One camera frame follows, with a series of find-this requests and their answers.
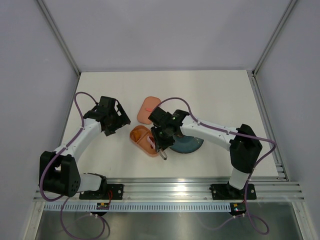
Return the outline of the left black base bracket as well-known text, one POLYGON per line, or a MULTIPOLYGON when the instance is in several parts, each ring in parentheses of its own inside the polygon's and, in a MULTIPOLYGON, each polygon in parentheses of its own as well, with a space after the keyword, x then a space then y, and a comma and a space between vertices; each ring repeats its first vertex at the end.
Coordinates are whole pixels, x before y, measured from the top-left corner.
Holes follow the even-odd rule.
POLYGON ((97 191, 84 191, 79 194, 80 200, 122 200, 124 194, 123 184, 107 183, 97 191))

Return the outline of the pink lunch box lid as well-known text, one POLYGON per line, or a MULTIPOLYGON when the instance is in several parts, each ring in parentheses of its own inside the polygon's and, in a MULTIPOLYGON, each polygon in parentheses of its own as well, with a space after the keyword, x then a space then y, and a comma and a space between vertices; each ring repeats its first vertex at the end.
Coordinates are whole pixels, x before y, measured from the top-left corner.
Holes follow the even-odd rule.
POLYGON ((148 96, 144 99, 140 110, 137 114, 137 121, 139 123, 150 125, 152 122, 149 120, 149 116, 154 108, 161 103, 161 100, 154 96, 148 96))

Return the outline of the aluminium mounting rail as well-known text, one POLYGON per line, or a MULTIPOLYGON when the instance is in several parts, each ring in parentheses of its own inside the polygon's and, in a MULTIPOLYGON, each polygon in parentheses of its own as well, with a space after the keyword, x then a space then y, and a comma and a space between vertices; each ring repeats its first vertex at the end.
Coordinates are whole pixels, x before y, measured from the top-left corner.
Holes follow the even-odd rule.
MULTIPOLYGON (((110 178, 108 184, 122 184, 124 202, 210 202, 210 186, 224 184, 226 178, 110 178)), ((303 202, 298 182, 285 178, 253 178, 257 202, 303 202)))

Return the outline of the black base bracket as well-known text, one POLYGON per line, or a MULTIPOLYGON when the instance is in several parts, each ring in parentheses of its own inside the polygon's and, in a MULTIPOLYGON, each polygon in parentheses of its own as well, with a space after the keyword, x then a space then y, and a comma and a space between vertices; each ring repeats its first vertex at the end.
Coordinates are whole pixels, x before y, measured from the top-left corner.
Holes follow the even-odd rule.
MULTIPOLYGON (((245 189, 237 189, 230 186, 228 183, 211 184, 209 190, 211 191, 213 200, 244 200, 245 189)), ((247 200, 256 200, 256 189, 253 184, 248 184, 246 192, 247 200)))
POLYGON ((97 191, 84 191, 79 194, 80 200, 122 200, 124 194, 123 184, 107 183, 97 191))

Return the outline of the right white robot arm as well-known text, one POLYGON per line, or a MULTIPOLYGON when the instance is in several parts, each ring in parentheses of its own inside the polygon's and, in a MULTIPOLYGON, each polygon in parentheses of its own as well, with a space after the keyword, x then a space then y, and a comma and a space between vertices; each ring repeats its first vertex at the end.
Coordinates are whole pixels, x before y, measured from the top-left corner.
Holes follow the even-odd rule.
POLYGON ((249 193, 247 180, 263 148, 250 126, 242 124, 232 128, 203 123, 186 111, 178 109, 169 113, 160 107, 155 108, 148 119, 153 123, 154 149, 164 160, 168 158, 165 150, 184 137, 198 138, 229 152, 231 176, 226 184, 210 186, 213 199, 241 200, 249 193))

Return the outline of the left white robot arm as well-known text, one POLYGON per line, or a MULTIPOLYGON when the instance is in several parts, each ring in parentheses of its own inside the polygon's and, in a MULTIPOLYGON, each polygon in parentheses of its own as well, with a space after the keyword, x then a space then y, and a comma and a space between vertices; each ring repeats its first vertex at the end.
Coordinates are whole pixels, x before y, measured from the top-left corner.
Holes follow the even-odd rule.
POLYGON ((39 189, 41 196, 50 201, 45 192, 73 197, 77 193, 92 194, 103 199, 108 194, 105 176, 83 173, 77 162, 90 143, 101 133, 107 137, 129 125, 129 117, 115 98, 102 96, 96 105, 82 116, 81 125, 72 138, 54 151, 44 151, 39 160, 39 189))

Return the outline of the orange fried food piece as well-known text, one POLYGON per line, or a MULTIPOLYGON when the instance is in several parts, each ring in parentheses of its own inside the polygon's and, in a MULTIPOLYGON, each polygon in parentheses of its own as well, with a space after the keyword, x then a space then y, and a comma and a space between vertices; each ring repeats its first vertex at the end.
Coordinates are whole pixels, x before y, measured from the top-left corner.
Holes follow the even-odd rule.
POLYGON ((141 138, 141 132, 137 129, 133 129, 131 132, 132 139, 134 142, 137 142, 141 138))

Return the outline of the right black base bracket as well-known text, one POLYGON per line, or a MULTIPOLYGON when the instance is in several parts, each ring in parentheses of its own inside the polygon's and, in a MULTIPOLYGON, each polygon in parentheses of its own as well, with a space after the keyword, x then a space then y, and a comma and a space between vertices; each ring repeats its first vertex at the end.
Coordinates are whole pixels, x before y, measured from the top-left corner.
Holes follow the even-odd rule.
MULTIPOLYGON (((230 186, 228 183, 211 184, 209 190, 211 191, 213 200, 244 200, 245 189, 237 189, 230 186)), ((256 200, 256 189, 253 184, 248 184, 246 192, 247 200, 256 200)))

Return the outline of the pink lunch box base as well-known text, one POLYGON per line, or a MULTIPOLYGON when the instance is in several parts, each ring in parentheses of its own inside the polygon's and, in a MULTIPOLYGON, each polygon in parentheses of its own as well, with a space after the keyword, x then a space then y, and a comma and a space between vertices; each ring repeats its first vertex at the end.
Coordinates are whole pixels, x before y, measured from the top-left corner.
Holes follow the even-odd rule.
POLYGON ((133 144, 140 148, 148 156, 153 158, 158 156, 158 153, 155 150, 155 139, 152 136, 149 128, 145 127, 144 125, 137 125, 131 130, 129 137, 133 144), (141 138, 137 142, 134 142, 132 139, 133 130, 139 130, 141 133, 141 138))

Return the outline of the blue ceramic plate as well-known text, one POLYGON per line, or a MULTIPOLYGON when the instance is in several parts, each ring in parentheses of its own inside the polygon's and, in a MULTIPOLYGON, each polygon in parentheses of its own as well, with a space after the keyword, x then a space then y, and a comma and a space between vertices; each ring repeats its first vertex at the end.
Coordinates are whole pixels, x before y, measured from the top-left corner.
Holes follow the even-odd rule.
POLYGON ((204 140, 193 136, 173 136, 174 144, 170 149, 180 154, 190 154, 197 151, 204 143, 204 140))

